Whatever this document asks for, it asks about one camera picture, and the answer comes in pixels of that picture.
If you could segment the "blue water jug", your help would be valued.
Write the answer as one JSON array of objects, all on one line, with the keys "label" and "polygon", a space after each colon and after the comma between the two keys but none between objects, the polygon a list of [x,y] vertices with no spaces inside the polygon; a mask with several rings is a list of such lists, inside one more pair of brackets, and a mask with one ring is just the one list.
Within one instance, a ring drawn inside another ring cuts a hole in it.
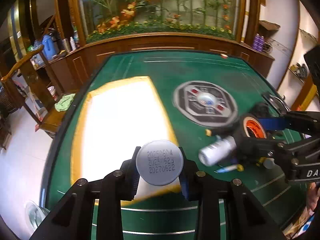
[{"label": "blue water jug", "polygon": [[44,55],[47,60],[52,60],[55,55],[57,55],[57,49],[55,48],[55,44],[50,35],[46,34],[42,38],[42,45]]}]

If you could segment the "white cylindrical bottle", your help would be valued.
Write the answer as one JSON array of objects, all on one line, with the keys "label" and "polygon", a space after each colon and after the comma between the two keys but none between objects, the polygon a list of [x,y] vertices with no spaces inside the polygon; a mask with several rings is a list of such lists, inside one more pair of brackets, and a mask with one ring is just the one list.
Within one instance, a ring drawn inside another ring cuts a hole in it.
[{"label": "white cylindrical bottle", "polygon": [[233,137],[227,136],[219,139],[199,150],[199,160],[205,166],[213,166],[226,159],[236,149]]}]

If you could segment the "round mahjong table control panel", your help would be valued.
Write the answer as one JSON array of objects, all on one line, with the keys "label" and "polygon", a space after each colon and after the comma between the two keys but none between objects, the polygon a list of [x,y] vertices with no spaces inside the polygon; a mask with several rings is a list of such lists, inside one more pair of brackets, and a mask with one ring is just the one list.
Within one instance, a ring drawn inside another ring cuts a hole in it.
[{"label": "round mahjong table control panel", "polygon": [[238,106],[231,94],[207,81],[180,84],[172,102],[186,118],[203,127],[225,127],[238,118]]}]

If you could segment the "green cloth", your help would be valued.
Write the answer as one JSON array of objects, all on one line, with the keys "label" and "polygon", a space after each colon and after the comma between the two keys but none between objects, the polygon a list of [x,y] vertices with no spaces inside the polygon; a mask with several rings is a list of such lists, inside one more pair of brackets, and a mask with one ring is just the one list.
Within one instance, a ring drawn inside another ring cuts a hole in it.
[{"label": "green cloth", "polygon": [[55,110],[58,112],[67,111],[73,102],[75,94],[64,95],[55,105]]}]

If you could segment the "wooden chair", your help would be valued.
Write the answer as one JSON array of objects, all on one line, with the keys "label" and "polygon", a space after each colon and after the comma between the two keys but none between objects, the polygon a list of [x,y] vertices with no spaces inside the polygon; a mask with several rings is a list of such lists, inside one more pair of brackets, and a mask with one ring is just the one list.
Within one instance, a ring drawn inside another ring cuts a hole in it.
[{"label": "wooden chair", "polygon": [[[54,73],[49,61],[43,53],[44,46],[40,45],[37,49],[27,53],[22,59],[20,59],[8,72],[8,74],[1,78],[2,85],[9,90],[9,95],[15,99],[18,107],[24,107],[30,116],[36,121],[36,128],[45,131],[51,138],[55,137],[59,126],[63,120],[65,112],[58,112],[55,109],[55,104],[62,97],[64,89],[61,82],[58,80]],[[31,58],[35,55],[40,55],[44,61],[44,68],[49,74],[50,80],[53,82],[55,88],[60,90],[57,97],[54,97],[48,90],[45,82],[40,78],[35,68],[31,63]],[[24,97],[17,90],[12,77],[14,74],[20,71],[24,80],[27,83],[27,87],[31,93],[31,96],[36,96],[42,103],[47,114],[44,117],[38,117],[26,104]]]}]

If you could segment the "small red white chip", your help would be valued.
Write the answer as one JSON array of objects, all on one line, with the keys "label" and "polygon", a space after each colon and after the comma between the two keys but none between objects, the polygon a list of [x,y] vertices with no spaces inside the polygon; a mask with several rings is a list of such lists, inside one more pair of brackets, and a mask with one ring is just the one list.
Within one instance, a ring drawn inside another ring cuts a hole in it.
[{"label": "small red white chip", "polygon": [[220,54],[222,58],[227,59],[228,56],[226,54]]}]

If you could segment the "grey metal can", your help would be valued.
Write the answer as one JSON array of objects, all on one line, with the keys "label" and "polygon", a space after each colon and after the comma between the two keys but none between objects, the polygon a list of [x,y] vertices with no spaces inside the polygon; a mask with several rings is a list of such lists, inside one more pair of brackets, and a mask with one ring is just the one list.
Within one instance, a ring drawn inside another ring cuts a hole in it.
[{"label": "grey metal can", "polygon": [[139,175],[153,186],[165,186],[174,182],[181,174],[183,165],[182,151],[167,140],[144,145],[136,156]]}]

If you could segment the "blue and white marker pen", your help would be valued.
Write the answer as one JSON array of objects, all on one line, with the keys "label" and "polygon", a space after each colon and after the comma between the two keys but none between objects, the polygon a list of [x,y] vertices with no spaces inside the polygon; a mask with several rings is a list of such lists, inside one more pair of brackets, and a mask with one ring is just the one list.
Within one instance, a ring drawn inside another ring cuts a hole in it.
[{"label": "blue and white marker pen", "polygon": [[218,170],[214,171],[215,173],[227,173],[231,171],[244,171],[244,167],[241,164],[233,164],[226,167],[221,167]]}]

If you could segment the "black tape roll orange core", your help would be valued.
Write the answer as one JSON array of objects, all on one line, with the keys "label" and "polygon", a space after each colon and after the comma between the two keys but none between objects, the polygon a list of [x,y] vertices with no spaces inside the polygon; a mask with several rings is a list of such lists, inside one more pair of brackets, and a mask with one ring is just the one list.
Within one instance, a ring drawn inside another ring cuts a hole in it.
[{"label": "black tape roll orange core", "polygon": [[267,135],[258,119],[251,114],[244,114],[240,118],[242,133],[249,138],[266,139]]}]

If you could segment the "purple bottles pack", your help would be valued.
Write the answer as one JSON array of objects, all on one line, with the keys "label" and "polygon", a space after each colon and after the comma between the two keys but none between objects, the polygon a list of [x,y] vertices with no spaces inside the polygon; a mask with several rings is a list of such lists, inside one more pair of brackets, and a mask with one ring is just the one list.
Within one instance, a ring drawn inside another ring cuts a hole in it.
[{"label": "purple bottles pack", "polygon": [[256,34],[256,36],[254,37],[252,48],[258,52],[262,52],[264,43],[265,43],[264,37],[259,34]]}]

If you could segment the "artificial flower display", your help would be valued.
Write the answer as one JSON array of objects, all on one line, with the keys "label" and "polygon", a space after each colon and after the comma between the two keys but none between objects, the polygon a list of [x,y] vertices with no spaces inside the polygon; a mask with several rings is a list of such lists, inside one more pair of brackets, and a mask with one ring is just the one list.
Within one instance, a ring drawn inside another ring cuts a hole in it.
[{"label": "artificial flower display", "polygon": [[87,42],[152,32],[233,40],[239,0],[79,0]]}]

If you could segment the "white tray with yellow rim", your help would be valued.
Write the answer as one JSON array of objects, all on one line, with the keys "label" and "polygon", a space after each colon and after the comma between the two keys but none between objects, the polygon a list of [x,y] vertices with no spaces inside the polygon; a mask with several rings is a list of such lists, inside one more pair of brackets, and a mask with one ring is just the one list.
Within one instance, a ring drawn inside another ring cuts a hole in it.
[{"label": "white tray with yellow rim", "polygon": [[85,96],[71,147],[71,184],[103,179],[131,159],[137,146],[178,140],[148,76],[104,84]]}]

